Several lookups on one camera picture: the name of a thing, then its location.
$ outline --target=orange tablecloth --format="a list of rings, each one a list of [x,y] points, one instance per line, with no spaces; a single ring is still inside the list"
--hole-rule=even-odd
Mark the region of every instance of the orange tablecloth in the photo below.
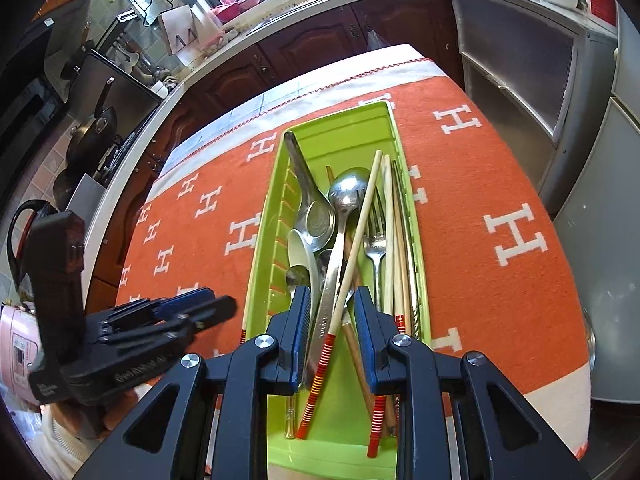
[[[430,60],[388,59],[388,66],[297,95],[239,126],[231,121],[213,139],[200,136],[156,182],[140,213],[118,302],[198,286],[233,296],[236,318],[202,333],[193,351],[209,358],[233,350],[282,132],[385,98],[394,104],[412,177],[433,349],[485,352],[580,455],[589,423],[588,353],[553,225],[467,95]]]

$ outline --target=red stitching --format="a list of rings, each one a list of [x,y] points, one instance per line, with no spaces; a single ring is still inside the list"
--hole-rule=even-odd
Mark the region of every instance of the red stitching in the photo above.
[[[316,92],[321,92],[322,90],[328,90],[329,88],[333,88],[333,87],[335,87],[335,86],[338,86],[338,85],[341,85],[341,84],[347,83],[347,82],[349,82],[349,81],[353,81],[353,80],[355,80],[355,79],[360,79],[361,77],[364,77],[364,76],[367,76],[367,75],[372,75],[372,74],[375,74],[375,73],[377,73],[377,72],[382,72],[383,70],[387,70],[387,69],[389,69],[389,68],[394,68],[394,67],[396,67],[396,66],[402,66],[402,65],[409,64],[409,63],[416,63],[416,62],[422,62],[422,61],[431,61],[431,59],[430,59],[430,58],[428,58],[428,57],[421,57],[421,58],[419,58],[419,59],[410,59],[410,60],[408,60],[408,61],[401,61],[401,62],[398,62],[398,63],[393,63],[393,64],[391,64],[391,65],[380,66],[380,67],[378,67],[378,68],[374,68],[374,69],[372,69],[372,70],[368,70],[367,72],[363,72],[363,73],[361,73],[361,74],[358,74],[358,75],[354,75],[354,76],[348,77],[347,79],[343,79],[343,80],[341,80],[341,81],[338,81],[338,82],[335,82],[335,83],[331,83],[331,84],[329,84],[329,85],[325,85],[325,86],[323,86],[323,87],[321,87],[321,88],[316,88],[315,90],[312,90],[311,92],[307,92],[306,94],[302,94],[302,95],[299,95],[299,96],[293,97],[293,98],[291,98],[291,99],[289,99],[289,100],[287,100],[287,101],[284,101],[283,103],[277,104],[277,105],[275,105],[274,107],[269,108],[268,110],[265,110],[265,111],[263,111],[263,112],[260,112],[259,114],[255,115],[255,116],[253,116],[253,117],[249,117],[247,120],[244,120],[244,121],[242,121],[242,122],[241,122],[241,123],[239,123],[239,124],[236,124],[236,126],[234,126],[233,128],[231,128],[231,129],[227,130],[226,132],[223,132],[223,133],[219,134],[217,137],[214,137],[213,139],[208,140],[205,144],[203,144],[203,145],[202,145],[202,146],[200,146],[198,149],[194,150],[194,151],[193,151],[193,152],[191,152],[189,155],[187,155],[183,160],[181,160],[180,162],[178,162],[178,164],[181,164],[181,163],[182,163],[182,162],[184,162],[185,160],[189,160],[193,155],[195,155],[196,153],[200,152],[201,150],[204,150],[206,147],[208,147],[208,146],[212,145],[214,142],[217,142],[217,141],[218,141],[218,140],[220,140],[222,137],[224,137],[224,136],[226,136],[226,135],[228,135],[228,134],[230,134],[230,133],[232,133],[232,132],[236,131],[236,130],[237,130],[237,129],[239,129],[239,128],[242,128],[243,126],[245,126],[245,125],[249,124],[249,123],[250,123],[250,122],[252,122],[252,121],[255,121],[257,118],[260,118],[260,117],[262,117],[263,115],[268,114],[269,112],[273,112],[274,110],[277,110],[278,108],[281,108],[281,107],[283,107],[284,105],[288,105],[288,104],[292,103],[293,101],[295,101],[295,100],[297,100],[297,99],[301,99],[301,98],[303,98],[303,97],[307,97],[307,96],[309,96],[309,95],[311,95],[311,94],[314,94],[314,93],[316,93]]]

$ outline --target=metal spoon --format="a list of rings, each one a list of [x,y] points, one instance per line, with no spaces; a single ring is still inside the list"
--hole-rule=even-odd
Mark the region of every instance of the metal spoon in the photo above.
[[[284,144],[296,174],[302,200],[293,225],[300,231],[313,252],[322,249],[334,234],[335,211],[320,192],[293,132],[284,133]]]
[[[344,232],[347,227],[347,220],[349,215],[358,208],[358,194],[364,196],[368,181],[369,170],[353,168],[338,175],[329,188],[329,200],[334,206],[337,216],[338,233],[329,258],[326,279],[320,296],[320,305],[316,314],[316,323],[306,358],[304,382],[309,388],[314,380],[316,370],[318,370],[320,354],[324,345],[324,336],[329,330],[331,314],[337,299],[338,278],[340,277],[344,259]]]
[[[294,265],[287,269],[285,275],[287,281],[287,290],[293,300],[293,295],[296,293],[296,287],[299,285],[305,285],[311,288],[311,279],[309,277],[309,270],[302,265]],[[285,414],[284,414],[284,437],[295,438],[296,437],[296,394],[293,394],[286,399]]]
[[[324,249],[320,251],[320,253],[318,254],[318,257],[316,258],[316,262],[318,263],[318,277],[320,281],[320,289],[324,287],[324,280],[326,279],[326,270],[329,267],[329,259],[331,258],[331,251],[332,249]],[[342,278],[344,277],[344,266],[346,265],[346,263],[347,262],[343,259],[342,269],[340,270],[340,280],[338,280],[338,288],[340,288],[339,283],[342,281]],[[347,293],[347,303],[349,302],[352,296],[353,296],[353,284],[351,284],[351,288]]]
[[[302,265],[294,265],[293,267],[289,267],[285,275],[285,280],[287,282],[287,290],[289,291],[292,300],[297,286],[305,285],[311,288],[309,270]]]

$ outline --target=black handle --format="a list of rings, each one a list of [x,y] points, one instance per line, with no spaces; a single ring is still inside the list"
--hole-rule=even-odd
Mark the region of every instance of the black handle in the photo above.
[[[107,100],[107,96],[111,90],[111,85],[113,85],[113,77],[108,78],[107,82],[102,87],[102,92],[100,93],[100,97],[98,97],[98,102],[95,104],[94,117],[96,118],[100,117],[104,111],[104,102]]]
[[[24,278],[24,272],[22,270],[22,250],[24,249],[22,244],[18,245],[16,253],[14,253],[14,247],[12,245],[12,238],[14,235],[15,223],[18,221],[20,213],[23,211],[32,210],[33,213],[24,227],[24,233],[28,234],[35,216],[42,211],[43,215],[49,215],[58,212],[49,202],[46,200],[27,200],[20,204],[18,209],[15,210],[14,217],[9,224],[9,231],[6,234],[6,259],[9,263],[9,270],[11,270],[11,276],[14,279],[14,285],[16,292],[20,287],[20,282]]]

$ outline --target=metal fork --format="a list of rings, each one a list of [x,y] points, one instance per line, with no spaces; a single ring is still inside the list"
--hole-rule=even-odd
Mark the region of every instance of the metal fork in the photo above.
[[[382,207],[382,200],[380,200],[380,194],[376,189],[376,199],[371,203],[363,245],[365,255],[373,263],[373,303],[378,310],[382,308],[380,305],[380,291],[382,290],[380,263],[386,254],[385,225],[385,208]]]

